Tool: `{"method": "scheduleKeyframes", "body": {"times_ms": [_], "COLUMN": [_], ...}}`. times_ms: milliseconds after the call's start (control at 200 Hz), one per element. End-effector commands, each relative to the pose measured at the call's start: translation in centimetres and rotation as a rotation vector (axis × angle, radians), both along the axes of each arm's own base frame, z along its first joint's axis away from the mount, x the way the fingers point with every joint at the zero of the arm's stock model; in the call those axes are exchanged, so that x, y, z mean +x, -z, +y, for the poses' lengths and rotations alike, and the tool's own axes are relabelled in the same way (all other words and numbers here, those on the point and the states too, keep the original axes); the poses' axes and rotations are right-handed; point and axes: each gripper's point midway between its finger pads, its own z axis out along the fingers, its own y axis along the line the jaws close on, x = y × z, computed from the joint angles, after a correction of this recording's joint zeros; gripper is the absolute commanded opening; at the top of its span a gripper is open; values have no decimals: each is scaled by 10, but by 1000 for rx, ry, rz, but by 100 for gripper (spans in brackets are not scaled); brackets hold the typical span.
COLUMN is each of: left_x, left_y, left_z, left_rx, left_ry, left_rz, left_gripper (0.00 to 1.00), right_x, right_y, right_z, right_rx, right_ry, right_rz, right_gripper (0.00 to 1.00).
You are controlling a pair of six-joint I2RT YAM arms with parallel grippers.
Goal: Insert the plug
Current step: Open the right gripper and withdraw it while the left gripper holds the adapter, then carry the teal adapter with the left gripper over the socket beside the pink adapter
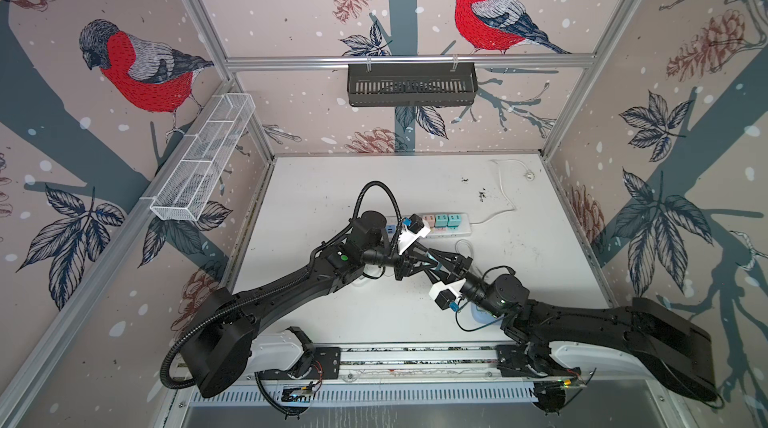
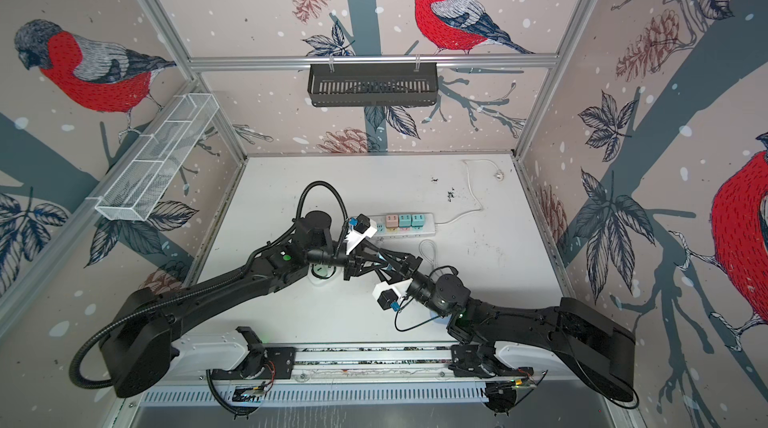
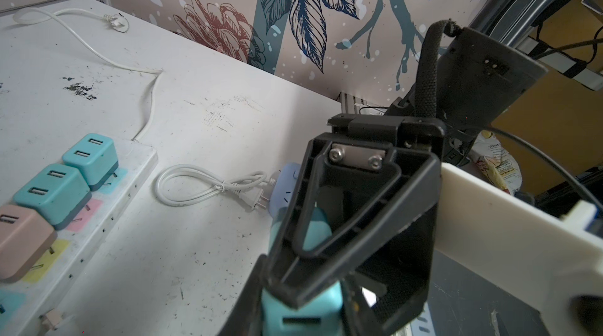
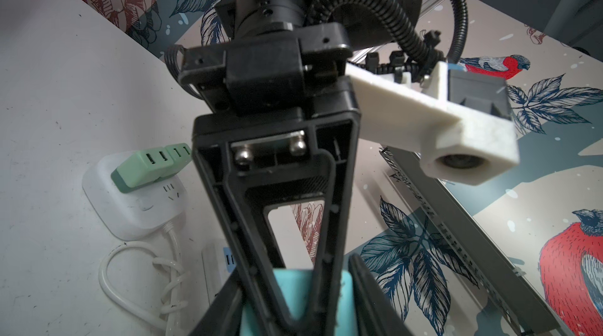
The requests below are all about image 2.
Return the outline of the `long white power strip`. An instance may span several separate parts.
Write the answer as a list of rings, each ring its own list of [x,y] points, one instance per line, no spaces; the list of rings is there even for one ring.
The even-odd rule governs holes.
[[[434,215],[431,213],[396,213],[394,215],[400,216],[401,214],[424,214],[426,216],[426,224],[423,228],[397,228],[388,230],[385,227],[385,215],[371,215],[370,218],[377,222],[378,232],[374,235],[378,239],[395,239],[395,238],[416,238],[416,237],[432,237],[436,234],[436,224]]]

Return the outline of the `white square socket cube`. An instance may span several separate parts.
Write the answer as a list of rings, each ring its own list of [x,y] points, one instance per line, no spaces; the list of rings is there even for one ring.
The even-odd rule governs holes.
[[[330,281],[336,273],[336,267],[313,265],[309,270],[309,278],[312,283],[320,284]]]

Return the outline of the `pink charger plug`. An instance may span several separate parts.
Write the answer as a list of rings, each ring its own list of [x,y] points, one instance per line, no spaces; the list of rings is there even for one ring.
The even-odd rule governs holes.
[[[385,217],[385,227],[388,230],[397,229],[399,227],[399,216],[394,214],[389,214]]]

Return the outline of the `teal charger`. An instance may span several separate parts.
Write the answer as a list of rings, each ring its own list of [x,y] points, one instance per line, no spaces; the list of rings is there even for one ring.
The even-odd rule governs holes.
[[[412,226],[412,217],[410,214],[401,214],[398,217],[399,228],[410,228]]]
[[[424,214],[412,214],[411,215],[411,227],[423,228],[426,224],[426,216]]]

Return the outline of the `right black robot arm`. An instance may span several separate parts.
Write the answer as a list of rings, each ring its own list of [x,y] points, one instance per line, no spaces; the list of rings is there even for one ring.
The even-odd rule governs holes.
[[[457,342],[449,364],[456,377],[531,377],[528,368],[497,356],[498,343],[512,343],[554,354],[588,388],[617,405],[635,406],[634,336],[574,298],[540,309],[500,307],[472,297],[454,273],[418,271],[398,283],[383,281],[373,297],[383,310],[398,313],[415,302],[433,320],[446,318],[447,333]]]

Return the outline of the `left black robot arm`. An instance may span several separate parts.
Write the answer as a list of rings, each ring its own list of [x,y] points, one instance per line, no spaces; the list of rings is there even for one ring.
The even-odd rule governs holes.
[[[345,278],[379,271],[399,282],[418,270],[421,258],[380,249],[368,239],[347,249],[335,241],[331,218],[311,211],[288,233],[255,250],[243,266],[175,292],[148,288],[130,294],[114,320],[79,348],[68,369],[81,389],[112,388],[120,398],[140,394],[169,371],[180,352],[174,342],[193,328],[242,303],[279,292],[307,277],[311,267],[340,268]]]

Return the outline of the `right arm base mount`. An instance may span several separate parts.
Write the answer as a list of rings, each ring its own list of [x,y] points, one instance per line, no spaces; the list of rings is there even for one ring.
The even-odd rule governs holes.
[[[488,344],[452,345],[448,369],[457,378],[490,379],[496,377],[532,378],[532,367],[509,367],[496,357],[495,347]]]

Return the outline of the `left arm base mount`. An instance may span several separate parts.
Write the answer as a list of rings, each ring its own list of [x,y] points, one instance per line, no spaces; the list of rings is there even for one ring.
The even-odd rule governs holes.
[[[288,380],[292,376],[297,349],[265,345],[250,328],[239,326],[236,331],[246,342],[245,357],[229,370],[213,369],[213,380],[251,381]]]

